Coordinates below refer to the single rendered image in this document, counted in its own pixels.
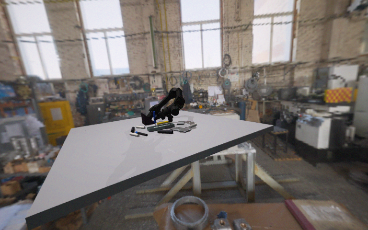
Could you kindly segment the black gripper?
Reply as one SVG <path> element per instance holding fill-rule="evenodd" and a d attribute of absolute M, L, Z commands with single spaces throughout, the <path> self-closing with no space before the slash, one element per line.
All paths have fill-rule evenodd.
<path fill-rule="evenodd" d="M 165 117 L 167 116 L 167 115 L 169 115 L 169 114 L 171 114 L 171 109 L 169 108 L 169 106 L 167 106 L 165 109 L 162 109 L 162 111 L 160 111 L 158 114 L 157 114 L 157 116 L 155 117 L 155 119 L 154 120 L 157 120 L 157 119 L 162 119 L 162 120 L 164 120 L 165 119 Z"/>

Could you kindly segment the keyboard with white letter keys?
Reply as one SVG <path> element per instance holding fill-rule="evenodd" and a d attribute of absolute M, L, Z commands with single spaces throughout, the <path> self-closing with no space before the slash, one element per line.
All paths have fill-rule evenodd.
<path fill-rule="evenodd" d="M 147 130 L 149 132 L 153 132 L 153 131 L 172 128 L 172 127 L 175 127 L 175 125 L 173 123 L 167 123 L 167 124 L 161 124 L 161 125 L 147 127 Z"/>

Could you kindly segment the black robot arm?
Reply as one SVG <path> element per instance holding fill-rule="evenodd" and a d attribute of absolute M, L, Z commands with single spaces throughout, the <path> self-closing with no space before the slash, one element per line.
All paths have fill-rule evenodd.
<path fill-rule="evenodd" d="M 180 88 L 171 88 L 169 91 L 169 95 L 167 95 L 159 104 L 154 105 L 149 109 L 149 113 L 147 115 L 148 118 L 153 118 L 153 112 L 155 111 L 155 115 L 161 111 L 161 108 L 169 102 L 171 99 L 175 98 L 174 102 L 169 105 L 171 109 L 171 114 L 167 115 L 168 121 L 172 122 L 173 116 L 177 116 L 179 114 L 179 110 L 183 108 L 185 99 L 183 98 L 182 90 Z"/>

